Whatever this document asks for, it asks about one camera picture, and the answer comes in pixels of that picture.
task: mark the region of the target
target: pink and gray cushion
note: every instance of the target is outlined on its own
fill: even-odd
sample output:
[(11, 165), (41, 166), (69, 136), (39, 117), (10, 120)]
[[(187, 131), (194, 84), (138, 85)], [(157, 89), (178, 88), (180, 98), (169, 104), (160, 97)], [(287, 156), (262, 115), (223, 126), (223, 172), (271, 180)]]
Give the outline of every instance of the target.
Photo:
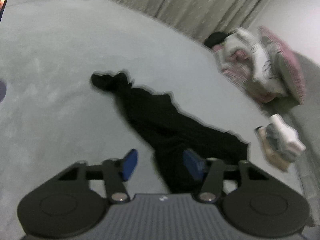
[(293, 98), (303, 104), (306, 86), (301, 66), (293, 51), (267, 27), (259, 26), (258, 31), (270, 55), (273, 68), (281, 75)]

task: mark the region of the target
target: pink pillow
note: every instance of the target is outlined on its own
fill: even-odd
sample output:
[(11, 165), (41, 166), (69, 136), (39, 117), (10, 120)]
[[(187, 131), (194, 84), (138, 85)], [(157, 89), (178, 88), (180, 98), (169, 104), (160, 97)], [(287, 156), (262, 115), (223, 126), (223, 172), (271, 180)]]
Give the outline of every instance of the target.
[(272, 67), (281, 75), (292, 96), (302, 105), (306, 86), (299, 61), (287, 43), (267, 27), (259, 26), (258, 31), (270, 55)]

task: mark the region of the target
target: purple object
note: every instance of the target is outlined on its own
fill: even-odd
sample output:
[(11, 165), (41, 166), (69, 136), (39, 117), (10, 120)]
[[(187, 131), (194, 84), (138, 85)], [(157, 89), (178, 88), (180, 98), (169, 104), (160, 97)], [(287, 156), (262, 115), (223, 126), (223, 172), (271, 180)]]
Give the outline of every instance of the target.
[(3, 81), (0, 81), (0, 102), (2, 102), (2, 100), (4, 99), (6, 92), (7, 86)]

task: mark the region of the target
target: white logo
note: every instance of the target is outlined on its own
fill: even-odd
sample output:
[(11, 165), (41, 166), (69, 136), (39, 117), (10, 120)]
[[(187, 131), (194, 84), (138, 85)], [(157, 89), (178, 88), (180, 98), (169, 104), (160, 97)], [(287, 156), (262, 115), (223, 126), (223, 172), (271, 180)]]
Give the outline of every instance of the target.
[(164, 201), (168, 200), (168, 197), (167, 196), (162, 196), (162, 197), (159, 198), (159, 200), (164, 202)]

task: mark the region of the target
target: ribbed gray surface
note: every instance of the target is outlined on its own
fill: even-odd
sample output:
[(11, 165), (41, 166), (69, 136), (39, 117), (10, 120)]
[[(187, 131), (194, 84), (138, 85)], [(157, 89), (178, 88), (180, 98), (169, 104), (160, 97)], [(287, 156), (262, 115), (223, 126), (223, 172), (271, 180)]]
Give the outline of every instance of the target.
[[(198, 203), (190, 194), (137, 194), (123, 205), (114, 205), (92, 230), (69, 240), (251, 240), (230, 226), (214, 205)], [(27, 236), (25, 240), (38, 240)], [(302, 240), (294, 235), (281, 240)]]

